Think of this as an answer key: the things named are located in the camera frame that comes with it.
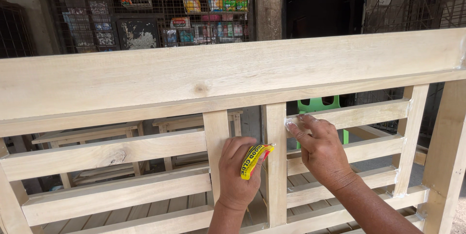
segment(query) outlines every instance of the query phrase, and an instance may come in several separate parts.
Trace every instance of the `concrete wall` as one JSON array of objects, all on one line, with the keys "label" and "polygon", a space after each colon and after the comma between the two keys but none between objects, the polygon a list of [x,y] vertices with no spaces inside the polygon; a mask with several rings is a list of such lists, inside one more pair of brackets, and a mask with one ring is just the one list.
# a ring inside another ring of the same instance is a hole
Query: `concrete wall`
[{"label": "concrete wall", "polygon": [[60,54],[47,0],[7,0],[26,9],[31,39],[37,55]]}]

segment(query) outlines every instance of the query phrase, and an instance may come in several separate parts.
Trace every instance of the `wooden stool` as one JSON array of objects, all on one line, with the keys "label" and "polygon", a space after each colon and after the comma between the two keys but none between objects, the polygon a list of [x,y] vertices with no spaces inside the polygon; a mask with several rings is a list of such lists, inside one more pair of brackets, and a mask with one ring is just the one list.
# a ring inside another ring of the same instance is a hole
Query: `wooden stool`
[{"label": "wooden stool", "polygon": [[[52,148],[59,148],[63,144],[79,142],[85,144],[87,140],[106,138],[111,136],[126,135],[133,137],[133,130],[137,130],[139,136],[143,136],[143,122],[133,121],[125,124],[103,126],[92,129],[74,130],[63,132],[63,130],[51,131],[32,141],[32,144],[50,142]],[[143,174],[144,167],[149,170],[148,161],[133,162],[133,164],[120,164],[116,166],[102,167],[81,171],[75,178],[71,173],[60,174],[64,188],[71,188],[79,184],[95,182],[102,179],[124,176],[134,173],[135,176]]]},{"label": "wooden stool", "polygon": [[[231,122],[233,121],[234,135],[241,136],[241,116],[242,110],[229,111],[228,112],[228,130],[230,136],[232,135]],[[157,127],[159,133],[173,132],[179,129],[185,129],[190,127],[198,127],[204,125],[204,119],[202,114],[180,116],[180,117],[168,117],[168,118],[157,118],[154,119],[152,126]],[[166,157],[164,158],[165,169],[173,170],[174,166],[180,168],[188,166],[192,163],[199,163],[207,161],[207,152],[193,153],[187,155],[181,155],[177,157]]]}]

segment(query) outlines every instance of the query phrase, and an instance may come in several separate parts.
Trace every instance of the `wooden furniture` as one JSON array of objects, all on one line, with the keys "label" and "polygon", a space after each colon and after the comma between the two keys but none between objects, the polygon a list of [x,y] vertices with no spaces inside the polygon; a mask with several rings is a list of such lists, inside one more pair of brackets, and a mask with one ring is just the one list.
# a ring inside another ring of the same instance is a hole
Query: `wooden furniture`
[{"label": "wooden furniture", "polygon": [[[143,136],[143,122],[133,121],[125,124],[102,126],[84,130],[66,131],[57,130],[46,133],[32,141],[32,144],[50,143],[52,148],[59,148],[63,144],[79,142],[84,145],[86,141],[106,138],[111,136],[125,135],[127,138],[133,137],[133,130],[137,130],[139,136]],[[124,176],[134,173],[135,176],[143,174],[144,168],[148,166],[148,161],[133,162],[133,164],[121,164],[116,166],[103,167],[81,171],[74,178],[71,173],[61,173],[61,182],[64,188],[71,188],[80,184],[95,182],[112,177]]]},{"label": "wooden furniture", "polygon": [[[302,180],[305,167],[287,155],[285,102],[405,86],[403,99],[312,114],[337,129],[399,119],[397,135],[345,145],[348,160],[393,155],[392,166],[360,176],[371,188],[386,186],[389,193],[379,195],[390,206],[417,205],[414,217],[407,217],[424,233],[449,233],[466,167],[465,37],[466,29],[456,28],[0,60],[0,84],[8,95],[0,98],[0,136],[197,113],[203,113],[204,122],[202,129],[9,155],[3,151],[1,227],[8,234],[39,234],[44,224],[209,191],[215,202],[218,160],[230,136],[227,109],[256,105],[263,105],[265,142],[276,143],[276,148],[262,175],[265,195],[253,201],[266,202],[265,212],[259,213],[263,220],[241,233],[351,226],[354,220],[347,210],[335,200],[325,202],[333,198],[331,193],[318,182]],[[422,185],[408,187],[431,82],[446,83]],[[288,118],[302,126],[296,116]],[[208,153],[208,168],[187,167],[33,197],[21,183],[202,151]],[[292,176],[301,182],[290,185]],[[300,206],[312,210],[294,214]],[[203,205],[76,234],[185,233],[206,228],[212,214],[213,207]]]},{"label": "wooden furniture", "polygon": [[[243,111],[228,111],[228,130],[230,136],[233,136],[231,122],[233,122],[234,136],[241,136],[241,114]],[[181,116],[181,117],[165,117],[154,119],[152,126],[158,127],[159,133],[173,132],[179,129],[190,127],[199,127],[204,125],[202,114]],[[165,169],[172,170],[174,166],[183,166],[195,162],[203,162],[208,160],[207,152],[186,154],[177,157],[164,158]]]}]

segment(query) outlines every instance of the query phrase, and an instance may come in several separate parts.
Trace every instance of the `yellow glue packet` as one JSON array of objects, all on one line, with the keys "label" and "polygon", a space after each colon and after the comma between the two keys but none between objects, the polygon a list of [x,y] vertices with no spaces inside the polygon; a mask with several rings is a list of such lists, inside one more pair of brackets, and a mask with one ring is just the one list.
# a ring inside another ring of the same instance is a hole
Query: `yellow glue packet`
[{"label": "yellow glue packet", "polygon": [[253,174],[259,159],[265,160],[267,155],[274,150],[275,144],[256,145],[249,148],[248,153],[244,157],[243,165],[241,166],[241,178],[249,180]]}]

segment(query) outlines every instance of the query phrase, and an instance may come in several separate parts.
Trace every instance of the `wire basket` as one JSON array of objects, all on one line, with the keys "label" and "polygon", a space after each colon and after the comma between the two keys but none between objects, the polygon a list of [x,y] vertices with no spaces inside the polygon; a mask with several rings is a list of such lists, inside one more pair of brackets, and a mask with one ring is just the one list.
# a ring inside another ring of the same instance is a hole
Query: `wire basket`
[{"label": "wire basket", "polygon": [[120,0],[121,5],[129,10],[151,10],[152,0]]}]

